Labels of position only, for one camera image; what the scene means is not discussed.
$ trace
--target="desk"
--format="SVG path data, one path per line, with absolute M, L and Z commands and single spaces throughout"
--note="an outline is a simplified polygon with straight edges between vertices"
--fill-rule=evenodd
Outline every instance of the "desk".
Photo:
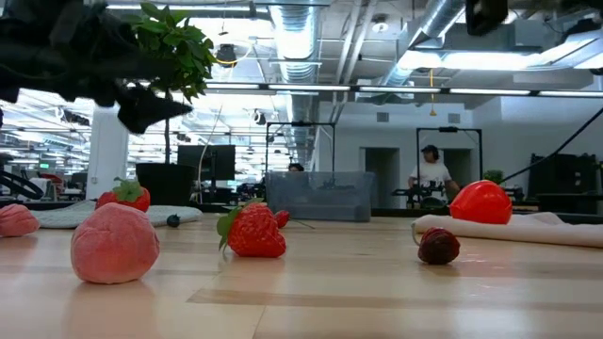
M 410 219 L 374 218 L 293 221 L 285 257 L 242 259 L 216 222 L 156 228 L 153 269 L 111 286 L 74 276 L 71 231 L 0 239 L 2 339 L 601 338 L 602 250 L 462 238 L 424 266 Z

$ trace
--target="dark strawberry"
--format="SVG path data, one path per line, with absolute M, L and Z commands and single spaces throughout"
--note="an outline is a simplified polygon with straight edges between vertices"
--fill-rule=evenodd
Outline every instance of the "dark strawberry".
M 459 256 L 461 244 L 456 236 L 443 228 L 432 227 L 421 237 L 418 258 L 430 265 L 445 265 Z
M 286 224 L 291 219 L 291 215 L 287 211 L 276 212 L 276 214 L 274 215 L 274 217 L 276 218 L 276 223 L 278 224 L 278 226 L 279 226 L 280 229 L 282 229 L 283 227 L 285 227 Z

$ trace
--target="transparent container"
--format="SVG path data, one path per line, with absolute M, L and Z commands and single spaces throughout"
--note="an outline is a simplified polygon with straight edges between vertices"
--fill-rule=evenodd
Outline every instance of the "transparent container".
M 374 173 L 269 172 L 266 193 L 273 212 L 296 219 L 370 221 Z

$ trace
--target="door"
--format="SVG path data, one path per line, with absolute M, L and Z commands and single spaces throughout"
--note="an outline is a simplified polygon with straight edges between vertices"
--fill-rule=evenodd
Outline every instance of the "door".
M 480 178 L 474 178 L 471 150 L 468 149 L 447 149 L 443 150 L 444 165 L 448 168 L 450 177 L 459 186 L 467 186 Z M 448 192 L 448 201 L 451 202 L 456 196 L 456 192 Z
M 372 208 L 399 208 L 392 191 L 399 188 L 399 149 L 366 148 L 365 169 L 375 173 Z

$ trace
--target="fake strawberry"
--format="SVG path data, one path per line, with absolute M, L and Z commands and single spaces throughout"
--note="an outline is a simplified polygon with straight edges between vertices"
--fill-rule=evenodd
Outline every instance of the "fake strawberry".
M 291 215 L 287 211 L 276 212 L 274 217 L 276 218 L 276 224 L 278 225 L 279 229 L 282 229 L 283 227 L 285 227 L 286 224 L 291 219 Z
M 418 258 L 430 265 L 445 265 L 459 256 L 461 244 L 456 236 L 443 229 L 431 227 L 421 237 Z
M 228 245 L 241 257 L 278 258 L 286 251 L 276 218 L 263 204 L 237 207 L 218 220 L 220 250 Z
M 146 212 L 151 204 L 151 194 L 142 187 L 138 181 L 123 180 L 120 185 L 113 188 L 112 192 L 105 192 L 99 198 L 95 208 L 99 208 L 107 203 L 116 202 L 125 206 L 134 207 L 142 212 Z

